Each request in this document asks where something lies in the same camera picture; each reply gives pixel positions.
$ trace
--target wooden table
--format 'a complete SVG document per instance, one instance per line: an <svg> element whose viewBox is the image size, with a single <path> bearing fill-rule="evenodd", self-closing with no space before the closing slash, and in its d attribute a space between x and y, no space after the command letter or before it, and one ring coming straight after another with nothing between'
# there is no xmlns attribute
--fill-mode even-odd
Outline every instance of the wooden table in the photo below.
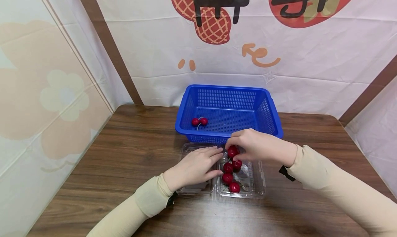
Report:
<svg viewBox="0 0 397 237"><path fill-rule="evenodd" d="M188 142L174 130L177 111L119 107L28 236L86 236L136 188L176 164L181 146ZM280 119L285 140L310 145L395 200L337 119L292 113L281 113ZM180 196L134 236L366 236L332 203L286 179L279 168L280 164L264 164L264 200Z"/></svg>

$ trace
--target red cherry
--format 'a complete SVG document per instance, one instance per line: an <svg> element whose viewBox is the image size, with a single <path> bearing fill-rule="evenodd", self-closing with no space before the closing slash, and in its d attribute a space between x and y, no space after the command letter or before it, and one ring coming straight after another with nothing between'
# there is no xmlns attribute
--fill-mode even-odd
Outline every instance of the red cherry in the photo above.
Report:
<svg viewBox="0 0 397 237"><path fill-rule="evenodd" d="M238 152L237 152L235 149L233 149L233 148L227 149L227 156L228 156L231 160L233 160L234 156L236 156L237 154L238 154Z"/></svg>
<svg viewBox="0 0 397 237"><path fill-rule="evenodd" d="M229 184L230 192L239 193L240 192L240 185L236 182L231 182Z"/></svg>
<svg viewBox="0 0 397 237"><path fill-rule="evenodd" d="M200 120L199 120L199 119L193 118L193 120L192 120L192 125L193 125L194 127L197 127L197 126L199 125L199 123L200 123Z"/></svg>
<svg viewBox="0 0 397 237"><path fill-rule="evenodd" d="M222 181L229 185L233 181L233 175L229 173L225 173L222 175Z"/></svg>
<svg viewBox="0 0 397 237"><path fill-rule="evenodd" d="M231 146L229 147L229 149L233 149L233 150L235 150L235 151L237 152L237 154L240 154L240 149L238 149L238 147L235 146L235 145L231 145Z"/></svg>
<svg viewBox="0 0 397 237"><path fill-rule="evenodd" d="M200 119L200 123L201 123L201 125L203 125L203 126L206 126L207 124L208 124L208 120L207 120L207 118L201 118Z"/></svg>
<svg viewBox="0 0 397 237"><path fill-rule="evenodd" d="M242 165L243 165L243 162L241 160L232 161L233 170L235 172L238 172L241 169Z"/></svg>
<svg viewBox="0 0 397 237"><path fill-rule="evenodd" d="M224 164L224 173L233 173L233 166L230 163Z"/></svg>

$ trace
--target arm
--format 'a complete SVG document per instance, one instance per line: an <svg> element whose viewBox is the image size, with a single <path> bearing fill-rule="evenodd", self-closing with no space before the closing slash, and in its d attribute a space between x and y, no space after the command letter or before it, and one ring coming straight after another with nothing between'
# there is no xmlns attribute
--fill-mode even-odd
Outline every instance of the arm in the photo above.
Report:
<svg viewBox="0 0 397 237"><path fill-rule="evenodd" d="M163 174L153 177L110 211L87 237L131 237L144 221L165 209L170 196Z"/></svg>
<svg viewBox="0 0 397 237"><path fill-rule="evenodd" d="M329 198L370 236L397 236L397 204L310 147L302 148L253 129L233 133L226 148L230 145L246 150L234 160L271 159L290 167L288 174L304 188Z"/></svg>
<svg viewBox="0 0 397 237"><path fill-rule="evenodd" d="M329 198L370 236L397 236L397 204L308 146L297 146L288 174Z"/></svg>
<svg viewBox="0 0 397 237"><path fill-rule="evenodd" d="M131 237L147 219L160 213L178 188L195 185L221 175L208 171L222 158L222 148L201 148L186 155L180 163L158 177L153 177L135 194L110 211L87 237Z"/></svg>

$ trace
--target black chinese character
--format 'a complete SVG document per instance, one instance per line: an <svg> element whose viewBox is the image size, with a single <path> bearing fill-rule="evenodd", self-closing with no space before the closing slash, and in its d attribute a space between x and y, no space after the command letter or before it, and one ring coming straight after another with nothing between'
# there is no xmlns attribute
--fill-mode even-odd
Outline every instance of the black chinese character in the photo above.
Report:
<svg viewBox="0 0 397 237"><path fill-rule="evenodd" d="M194 11L196 12L197 26L201 27L201 7L215 8L215 18L221 17L222 7L234 7L233 24L237 24L240 16L240 7L249 4L249 0L193 0Z"/></svg>
<svg viewBox="0 0 397 237"><path fill-rule="evenodd" d="M284 18L298 18L303 15L303 13L306 10L307 7L307 2L311 0L272 0L271 4L273 6L276 5L283 5L283 4L288 4L288 3L294 3L294 2L302 2L302 7L301 10L297 13L288 13L288 5L285 5L281 10L280 10L280 15ZM317 6L317 12L321 12L324 10L324 6L327 0L319 0L318 6Z"/></svg>

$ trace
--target clear plastic container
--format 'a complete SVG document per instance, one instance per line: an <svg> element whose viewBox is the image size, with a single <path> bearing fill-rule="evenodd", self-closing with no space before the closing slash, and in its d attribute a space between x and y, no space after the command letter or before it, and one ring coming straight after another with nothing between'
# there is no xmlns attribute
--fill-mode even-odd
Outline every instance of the clear plastic container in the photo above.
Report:
<svg viewBox="0 0 397 237"><path fill-rule="evenodd" d="M182 160L186 155L188 155L192 151L211 146L214 146L214 144L186 143L185 145L182 146L180 160ZM214 166L210 170L215 170L215 169L217 169L217 164L214 164ZM177 193L178 194L210 194L212 193L214 188L215 188L215 179L211 179L197 185L189 185L182 187L179 190L177 190Z"/></svg>
<svg viewBox="0 0 397 237"><path fill-rule="evenodd" d="M218 162L217 168L222 171L224 164L228 161L227 151L224 151L224 156ZM218 177L216 181L217 193L221 196L239 198L264 198L266 184L261 161L243 161L240 171L233 172L233 178L234 182L240 184L239 193L230 192L229 187L222 182L221 177Z"/></svg>
<svg viewBox="0 0 397 237"><path fill-rule="evenodd" d="M199 148L211 147L214 144L207 143L186 143L181 150L181 159L188 153ZM220 159L211 170L223 170L223 166L228 162L227 150L223 150L223 158ZM265 177L261 161L243 161L241 170L233 172L234 181L240 184L240 192L232 193L227 185L222 182L221 177L208 180L198 185L190 185L177 190L179 194L211 194L217 193L221 196L238 198L264 198L266 192Z"/></svg>

